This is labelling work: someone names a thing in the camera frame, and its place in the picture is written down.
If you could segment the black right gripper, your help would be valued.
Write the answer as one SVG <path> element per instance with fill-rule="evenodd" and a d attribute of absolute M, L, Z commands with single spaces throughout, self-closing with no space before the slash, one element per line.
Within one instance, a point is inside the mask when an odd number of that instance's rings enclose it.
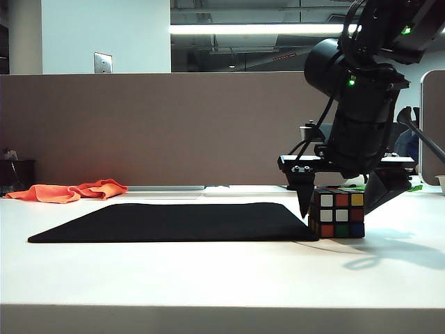
<path fill-rule="evenodd" d="M 316 173 L 339 173 L 346 179 L 370 174 L 364 190 L 365 214 L 410 189 L 406 172 L 373 172 L 377 168 L 410 167 L 407 162 L 382 161 L 391 135 L 394 107 L 340 104 L 329 136 L 323 134 L 318 122 L 308 122 L 300 128 L 302 140 L 296 147 L 313 143 L 314 155 L 295 154 L 292 149 L 290 154 L 278 157 L 277 165 L 286 175 L 287 189 L 297 193 L 301 217 L 308 213 Z"/>

